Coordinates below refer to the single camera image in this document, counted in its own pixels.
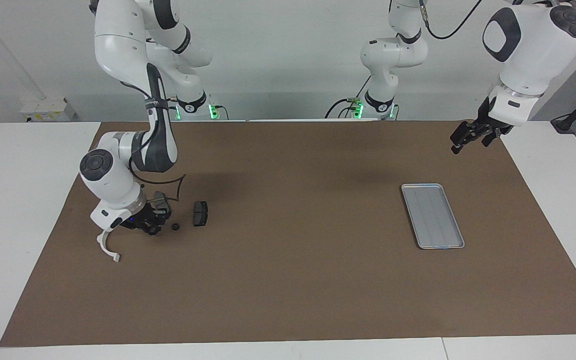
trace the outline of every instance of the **gray panel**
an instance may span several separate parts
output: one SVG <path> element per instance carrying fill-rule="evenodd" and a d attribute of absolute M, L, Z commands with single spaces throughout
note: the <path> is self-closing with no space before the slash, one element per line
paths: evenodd
<path fill-rule="evenodd" d="M 416 242 L 421 249 L 461 249 L 464 238 L 459 231 L 444 188 L 439 184 L 404 184 L 406 200 Z"/>

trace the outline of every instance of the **brown mat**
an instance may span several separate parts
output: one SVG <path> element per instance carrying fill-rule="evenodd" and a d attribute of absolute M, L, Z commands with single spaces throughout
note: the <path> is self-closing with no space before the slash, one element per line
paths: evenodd
<path fill-rule="evenodd" d="M 119 228 L 112 262 L 77 179 L 0 346 L 576 334 L 576 269 L 512 158 L 453 155 L 456 126 L 176 123 L 180 161 L 149 175 L 188 173 L 165 231 Z M 416 182 L 445 187 L 466 248 L 416 246 Z"/>

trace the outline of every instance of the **white robot link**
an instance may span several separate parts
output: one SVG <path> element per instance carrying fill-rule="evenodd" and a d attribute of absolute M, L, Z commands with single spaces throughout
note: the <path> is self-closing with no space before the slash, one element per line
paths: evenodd
<path fill-rule="evenodd" d="M 91 0 L 94 54 L 99 66 L 122 85 L 144 96 L 150 130 L 108 132 L 80 162 L 83 182 L 100 202 L 90 218 L 103 233 L 118 226 L 154 235 L 170 217 L 167 198 L 158 193 L 155 207 L 147 201 L 132 169 L 164 173 L 178 159 L 170 126 L 170 107 L 162 73 L 174 84 L 186 117 L 211 118 L 210 96 L 192 70 L 207 66 L 212 54 L 179 22 L 178 0 Z"/>
<path fill-rule="evenodd" d="M 503 68 L 477 119 L 452 133 L 455 154 L 479 137 L 487 147 L 528 121 L 551 80 L 576 57 L 576 0 L 503 7 L 487 23 L 483 43 Z"/>
<path fill-rule="evenodd" d="M 397 68 L 412 68 L 428 56 L 428 43 L 422 37 L 423 21 L 419 0 L 394 0 L 388 15 L 393 38 L 368 41 L 361 49 L 361 63 L 370 70 L 366 90 L 359 94 L 363 105 L 361 116 L 388 119 L 393 117 L 393 102 L 399 78 Z"/>

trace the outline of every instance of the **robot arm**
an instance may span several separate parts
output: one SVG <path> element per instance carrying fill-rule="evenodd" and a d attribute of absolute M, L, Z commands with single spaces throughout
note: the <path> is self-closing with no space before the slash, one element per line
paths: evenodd
<path fill-rule="evenodd" d="M 418 66 L 428 56 L 428 44 L 421 36 L 419 7 L 419 0 L 395 0 L 388 22 L 397 36 L 368 41 L 361 49 L 361 63 L 370 70 L 366 91 L 360 94 L 364 117 L 390 117 L 399 84 L 398 76 L 391 71 Z"/>
<path fill-rule="evenodd" d="M 178 8 L 176 0 L 91 1 L 96 61 L 122 85 L 142 93 L 150 123 L 148 131 L 104 134 L 80 163 L 83 182 L 100 199 L 90 217 L 104 232 L 122 225 L 153 235 L 170 216 L 151 207 L 131 169 L 164 173 L 178 159 L 160 70 L 173 80 L 178 94 L 192 100 L 205 94 L 198 79 L 188 81 L 193 86 L 175 82 L 181 78 L 175 64 L 190 68 L 212 60 L 179 22 Z M 147 31 L 154 43 L 147 41 Z"/>
<path fill-rule="evenodd" d="M 503 7 L 490 18 L 483 43 L 503 68 L 477 119 L 450 137 L 455 154 L 482 136 L 487 147 L 528 121 L 551 80 L 576 57 L 576 0 Z"/>

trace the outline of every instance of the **white table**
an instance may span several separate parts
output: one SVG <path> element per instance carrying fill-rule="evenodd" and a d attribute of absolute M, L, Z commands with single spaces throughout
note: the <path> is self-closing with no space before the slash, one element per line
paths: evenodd
<path fill-rule="evenodd" d="M 0 123 L 0 338 L 98 128 Z M 576 266 L 575 137 L 531 122 L 503 142 Z M 0 348 L 0 359 L 55 358 L 576 360 L 576 335 Z"/>

